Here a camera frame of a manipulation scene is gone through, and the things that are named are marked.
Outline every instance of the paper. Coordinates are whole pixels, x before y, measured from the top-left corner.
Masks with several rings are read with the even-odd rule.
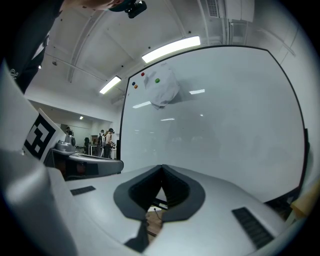
[[[166,106],[180,90],[175,74],[166,63],[150,75],[146,74],[143,82],[148,100],[157,109]]]

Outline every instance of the cable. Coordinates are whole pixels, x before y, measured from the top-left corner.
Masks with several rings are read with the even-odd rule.
[[[159,220],[162,221],[162,218],[159,217],[159,215],[158,215],[158,213],[157,213],[157,211],[156,211],[156,208],[153,208],[153,209],[154,209],[154,211],[155,211],[155,214],[158,216]]]
[[[57,61],[59,61],[59,62],[62,62],[62,63],[64,63],[64,64],[66,64],[66,65],[68,65],[68,66],[76,69],[76,70],[82,71],[82,72],[88,74],[89,76],[91,76],[91,77],[93,77],[93,78],[99,79],[99,80],[103,81],[104,83],[106,82],[106,80],[104,80],[104,79],[102,79],[102,78],[100,78],[100,77],[98,77],[98,76],[96,76],[96,75],[94,75],[94,74],[91,74],[90,72],[88,72],[88,71],[86,71],[86,70],[84,70],[84,69],[82,69],[82,68],[80,68],[80,67],[77,67],[77,66],[75,66],[75,65],[72,65],[72,64],[70,64],[69,62],[64,61],[63,59],[60,59],[60,58],[55,57],[55,56],[52,56],[52,55],[50,55],[50,54],[48,54],[48,53],[46,53],[46,52],[45,52],[45,54],[48,55],[48,56],[50,56],[50,57],[52,57],[53,59],[55,59],[55,60],[57,60]],[[123,92],[123,93],[125,92],[124,90],[121,90],[121,89],[118,88],[117,86],[114,86],[114,88],[117,88],[119,91],[121,91],[121,92]]]

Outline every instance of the fluorescent light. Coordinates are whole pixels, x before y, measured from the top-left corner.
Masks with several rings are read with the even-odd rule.
[[[118,76],[115,76],[110,82],[108,82],[105,87],[103,87],[100,91],[101,94],[105,94],[107,91],[109,91],[113,86],[115,86],[117,83],[121,81],[121,78]]]
[[[133,106],[133,108],[134,108],[134,109],[137,109],[137,108],[141,108],[141,107],[143,107],[143,106],[149,105],[149,104],[151,104],[151,102],[150,102],[150,101],[147,101],[147,102],[141,103],[141,104],[139,104],[139,105],[135,105],[135,106]]]
[[[201,89],[201,90],[192,90],[189,91],[190,94],[202,94],[204,93],[206,90],[205,89]]]
[[[162,119],[161,121],[175,120],[174,118]]]
[[[189,48],[192,46],[199,46],[200,43],[200,37],[199,36],[194,36],[194,37],[189,37],[186,39],[182,39],[176,42],[169,43],[165,46],[162,46],[144,56],[142,56],[142,59],[145,61],[145,63],[152,62],[153,60],[160,58],[164,55]]]

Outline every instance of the camera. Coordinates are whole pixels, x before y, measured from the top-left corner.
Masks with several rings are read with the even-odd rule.
[[[140,1],[138,3],[134,3],[133,7],[126,9],[125,12],[128,14],[128,17],[130,19],[133,19],[134,17],[136,17],[137,15],[139,15],[140,13],[145,11],[146,9],[147,9],[146,2]]]
[[[118,6],[111,8],[112,12],[123,12],[125,11],[128,14],[130,19],[133,19],[143,11],[147,9],[147,4],[145,1],[139,1],[136,3],[136,0],[124,0],[123,3]]]

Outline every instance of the pipe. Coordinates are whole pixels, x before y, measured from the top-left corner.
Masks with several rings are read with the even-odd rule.
[[[222,24],[222,43],[226,44],[226,28],[225,28],[225,18],[221,18]]]
[[[204,23],[204,29],[205,29],[205,35],[206,35],[206,42],[208,44],[208,46],[210,45],[210,40],[209,40],[209,31],[208,31],[208,26],[207,26],[207,21],[206,21],[206,16],[205,16],[205,12],[204,9],[202,8],[202,4],[200,2],[200,0],[197,0],[199,8],[200,8],[200,12],[201,12],[201,16],[203,19],[203,23]]]
[[[50,54],[48,54],[48,53],[46,53],[46,52],[45,52],[45,54],[48,55],[48,56],[50,56],[50,57],[52,57],[52,58],[54,58],[54,59],[56,59],[56,60],[58,60],[58,61],[60,61],[60,62],[62,62],[62,63],[64,63],[64,64],[66,64],[66,65],[68,65],[68,66],[70,66],[70,67],[72,67],[72,68],[75,68],[76,70],[82,71],[82,72],[86,73],[87,75],[92,76],[93,78],[96,78],[96,79],[99,79],[99,80],[101,80],[101,81],[106,82],[106,80],[101,79],[100,77],[97,77],[96,75],[91,74],[91,73],[89,73],[88,71],[85,71],[84,69],[81,69],[81,68],[79,68],[79,67],[77,67],[77,66],[75,66],[75,65],[72,65],[72,64],[70,64],[70,63],[68,63],[68,62],[66,62],[66,61],[64,61],[64,60],[62,60],[62,59],[60,59],[60,58],[57,58],[57,57],[55,57],[55,56],[52,56],[52,55],[50,55]]]

